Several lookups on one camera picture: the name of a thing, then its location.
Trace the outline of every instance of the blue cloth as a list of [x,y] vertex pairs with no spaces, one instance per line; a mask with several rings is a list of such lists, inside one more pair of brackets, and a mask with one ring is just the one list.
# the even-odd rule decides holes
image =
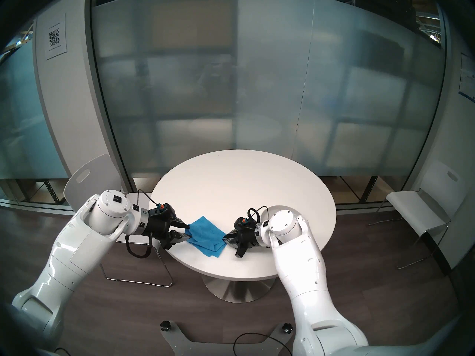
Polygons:
[[188,242],[206,256],[219,257],[226,246],[223,241],[225,233],[203,216],[189,225],[185,233],[191,235]]

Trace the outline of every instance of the black cable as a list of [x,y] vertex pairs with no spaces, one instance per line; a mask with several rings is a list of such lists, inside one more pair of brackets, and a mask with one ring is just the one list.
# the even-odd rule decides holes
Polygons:
[[256,211],[256,213],[257,213],[259,210],[261,210],[262,208],[267,209],[267,220],[269,220],[269,219],[270,219],[270,217],[269,217],[269,208],[267,208],[266,205],[263,205],[262,207],[260,207],[260,208]]
[[290,352],[289,348],[288,348],[286,345],[284,345],[281,341],[279,341],[278,339],[275,339],[274,337],[271,337],[271,336],[266,336],[265,334],[254,333],[254,332],[243,333],[243,334],[241,334],[238,338],[236,338],[236,340],[235,340],[234,343],[233,343],[234,356],[238,356],[238,355],[236,354],[236,351],[235,351],[236,342],[238,341],[238,339],[240,339],[242,336],[245,336],[246,334],[257,334],[258,336],[264,336],[264,337],[266,337],[266,339],[267,339],[267,338],[273,339],[275,342],[278,342],[278,343],[280,343],[281,345],[283,345],[283,346],[286,348],[286,350],[289,351],[290,356],[292,356],[292,352]]
[[139,188],[137,190],[137,205],[139,205],[139,192],[143,192],[145,194],[145,196],[152,202],[154,203],[155,205],[158,205],[157,203],[155,203],[152,198],[150,196],[147,195],[147,193],[145,191],[143,191],[141,188]]
[[[137,190],[137,205],[139,205],[139,193],[140,192],[143,192],[145,194],[145,196],[152,202],[154,203],[155,205],[158,205],[157,203],[155,203],[152,198],[150,198],[150,196],[147,195],[147,193],[145,191],[143,191],[141,188],[139,188]],[[139,259],[145,259],[145,258],[148,258],[150,253],[152,252],[152,235],[149,236],[149,243],[147,245],[147,250],[145,250],[145,254],[144,255],[139,255],[139,254],[136,254],[132,251],[132,249],[130,248],[129,246],[129,235],[126,235],[125,236],[125,246],[127,247],[127,251],[129,252],[129,254],[131,254],[132,256],[135,256],[136,258],[139,258]]]
[[66,349],[64,349],[64,348],[62,348],[62,347],[58,347],[57,349],[55,349],[55,353],[56,353],[56,351],[58,351],[58,350],[63,350],[64,352],[66,352],[66,353],[68,354],[68,356],[71,356],[71,354],[70,354]]
[[260,214],[258,213],[258,211],[255,210],[254,208],[249,208],[249,209],[248,209],[248,217],[249,217],[249,218],[252,218],[252,217],[254,216],[254,214],[251,215],[251,211],[253,211],[254,214],[257,214],[257,216],[258,216],[258,223],[260,223],[260,222],[261,222],[261,216],[260,216]]

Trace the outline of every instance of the poster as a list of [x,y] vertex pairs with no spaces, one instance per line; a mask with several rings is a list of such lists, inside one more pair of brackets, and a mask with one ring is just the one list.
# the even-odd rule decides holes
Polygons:
[[458,93],[475,102],[475,61],[462,53]]
[[60,15],[49,21],[46,26],[46,60],[68,51],[66,49],[65,17],[66,14]]

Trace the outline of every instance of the dark wood floor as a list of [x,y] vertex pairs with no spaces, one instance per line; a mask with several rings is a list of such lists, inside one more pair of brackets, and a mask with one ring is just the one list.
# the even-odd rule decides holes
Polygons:
[[[458,312],[451,282],[433,259],[396,269],[401,254],[417,239],[406,222],[366,226],[395,214],[337,216],[333,236],[322,251],[335,307],[365,333],[370,345],[422,342]],[[67,221],[68,217],[0,208],[5,301],[33,284]],[[420,245],[417,250],[420,255],[426,248]],[[269,334],[277,323],[294,322],[290,300],[279,280],[263,298],[232,304],[214,297],[198,273],[163,251],[162,257],[175,281],[171,288],[107,281],[97,268],[68,304],[60,346],[72,356],[171,356],[172,349],[159,332],[162,320],[177,322],[192,341],[226,343],[244,332]],[[155,256],[136,259],[120,243],[103,264],[111,276],[167,281]]]

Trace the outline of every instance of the chair backrest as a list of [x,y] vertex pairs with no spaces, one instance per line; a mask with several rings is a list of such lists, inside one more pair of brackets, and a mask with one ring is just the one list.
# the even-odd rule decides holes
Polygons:
[[467,195],[465,181],[450,167],[435,160],[422,178],[420,188],[428,193],[452,218]]
[[89,161],[78,169],[64,188],[64,197],[75,212],[94,194],[120,190],[119,172],[108,154]]

